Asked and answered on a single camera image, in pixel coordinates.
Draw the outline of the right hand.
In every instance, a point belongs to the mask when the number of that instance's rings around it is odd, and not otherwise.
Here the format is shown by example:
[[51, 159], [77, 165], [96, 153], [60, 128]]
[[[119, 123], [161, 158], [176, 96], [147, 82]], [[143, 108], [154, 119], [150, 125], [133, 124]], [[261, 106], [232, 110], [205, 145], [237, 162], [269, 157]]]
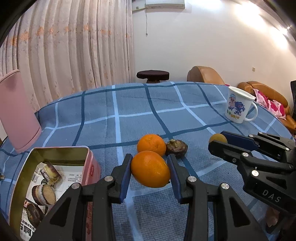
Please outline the right hand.
[[272, 207], [268, 207], [265, 214], [265, 221], [268, 227], [280, 225], [285, 226], [285, 220], [280, 221], [280, 212]]

